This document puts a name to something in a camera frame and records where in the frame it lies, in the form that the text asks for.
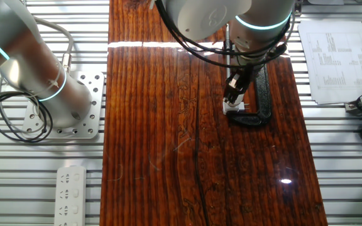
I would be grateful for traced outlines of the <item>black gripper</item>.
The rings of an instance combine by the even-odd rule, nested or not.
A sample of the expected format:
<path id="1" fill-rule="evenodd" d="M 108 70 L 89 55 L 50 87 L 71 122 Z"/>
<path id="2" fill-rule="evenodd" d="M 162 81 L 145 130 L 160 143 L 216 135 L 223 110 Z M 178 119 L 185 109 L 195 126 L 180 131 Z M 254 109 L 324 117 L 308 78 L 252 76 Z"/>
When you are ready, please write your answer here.
<path id="1" fill-rule="evenodd" d="M 237 69 L 234 75 L 226 79 L 226 88 L 223 101 L 229 105 L 234 105 L 238 96 L 243 91 L 247 92 L 254 77 L 254 65 L 247 64 L 243 68 Z"/>

